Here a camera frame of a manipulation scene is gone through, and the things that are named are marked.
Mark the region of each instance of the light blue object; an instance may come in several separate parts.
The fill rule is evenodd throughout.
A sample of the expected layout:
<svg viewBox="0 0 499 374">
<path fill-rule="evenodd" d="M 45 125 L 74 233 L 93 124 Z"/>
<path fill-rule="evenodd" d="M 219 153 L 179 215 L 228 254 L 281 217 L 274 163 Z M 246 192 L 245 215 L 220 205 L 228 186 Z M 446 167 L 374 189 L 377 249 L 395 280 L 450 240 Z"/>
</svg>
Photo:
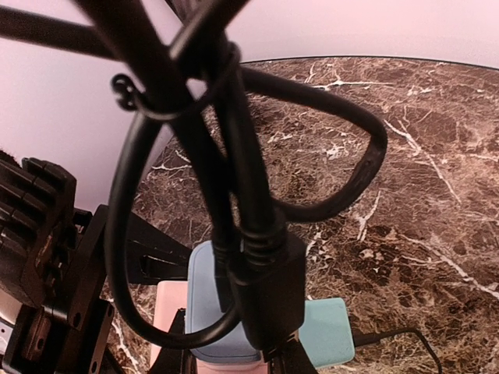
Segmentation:
<svg viewBox="0 0 499 374">
<path fill-rule="evenodd" d="M 210 326 L 222 315 L 211 242 L 202 243 L 193 250 L 188 277 L 186 333 L 192 333 Z M 341 298 L 307 301 L 305 323 L 299 329 L 299 339 L 316 368 L 352 360 L 355 347 L 345 302 Z M 213 364 L 257 362 L 261 357 L 246 339 L 241 323 L 219 341 L 192 352 L 199 360 Z"/>
</svg>

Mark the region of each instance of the looped cable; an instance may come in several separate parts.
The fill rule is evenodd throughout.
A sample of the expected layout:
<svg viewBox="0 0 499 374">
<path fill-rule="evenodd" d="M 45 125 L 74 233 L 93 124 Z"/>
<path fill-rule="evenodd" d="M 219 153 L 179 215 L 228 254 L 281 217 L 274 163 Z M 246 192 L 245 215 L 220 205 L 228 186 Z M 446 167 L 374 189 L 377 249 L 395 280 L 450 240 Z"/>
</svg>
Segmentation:
<svg viewBox="0 0 499 374">
<path fill-rule="evenodd" d="M 223 69 L 222 74 L 210 86 L 207 92 L 197 101 L 182 109 L 181 111 L 163 113 L 155 111 L 147 103 L 145 96 L 141 93 L 133 83 L 132 79 L 126 74 L 118 74 L 111 80 L 113 91 L 118 94 L 117 102 L 119 106 L 126 111 L 139 111 L 144 116 L 159 122 L 176 123 L 185 121 L 198 115 L 206 107 L 213 103 L 220 90 L 228 82 L 228 78 L 232 76 L 241 60 L 241 51 L 238 46 L 231 43 L 231 52 L 228 57 L 228 62 Z"/>
</svg>

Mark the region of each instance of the white backdrop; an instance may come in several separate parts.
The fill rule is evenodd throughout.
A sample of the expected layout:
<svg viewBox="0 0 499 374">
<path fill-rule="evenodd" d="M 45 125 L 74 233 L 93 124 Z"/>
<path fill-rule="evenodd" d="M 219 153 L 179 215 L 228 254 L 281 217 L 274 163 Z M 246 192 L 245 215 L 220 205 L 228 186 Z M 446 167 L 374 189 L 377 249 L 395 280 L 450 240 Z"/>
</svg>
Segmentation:
<svg viewBox="0 0 499 374">
<path fill-rule="evenodd" d="M 144 0 L 168 43 L 180 27 L 162 0 Z M 65 0 L 0 0 L 88 23 Z M 432 58 L 499 68 L 497 0 L 252 0 L 229 28 L 246 61 L 304 56 Z M 76 204 L 105 203 L 131 114 L 114 102 L 117 62 L 0 39 L 0 147 L 61 164 L 78 179 Z M 170 139 L 167 128 L 153 160 Z"/>
</svg>

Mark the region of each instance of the marble tabletop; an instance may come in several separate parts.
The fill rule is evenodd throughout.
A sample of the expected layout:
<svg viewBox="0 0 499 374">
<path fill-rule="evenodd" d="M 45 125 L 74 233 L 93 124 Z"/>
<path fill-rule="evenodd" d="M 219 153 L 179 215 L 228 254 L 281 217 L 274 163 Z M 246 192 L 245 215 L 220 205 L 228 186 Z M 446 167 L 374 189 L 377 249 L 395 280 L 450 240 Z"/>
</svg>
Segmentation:
<svg viewBox="0 0 499 374">
<path fill-rule="evenodd" d="M 444 372 L 499 373 L 499 72 L 393 58 L 250 65 L 361 104 L 389 135 L 379 175 L 353 206 L 323 223 L 291 225 L 310 249 L 307 296 L 344 298 L 355 331 L 420 328 Z M 276 196 L 311 203 L 346 181 L 365 133 L 294 104 L 249 100 Z M 176 141 L 140 186 L 135 211 L 189 247 L 208 239 L 200 190 Z M 147 318 L 154 292 L 133 288 Z M 127 373 L 146 372 L 149 344 L 120 319 L 109 342 Z M 437 371 L 409 336 L 324 372 Z"/>
</svg>

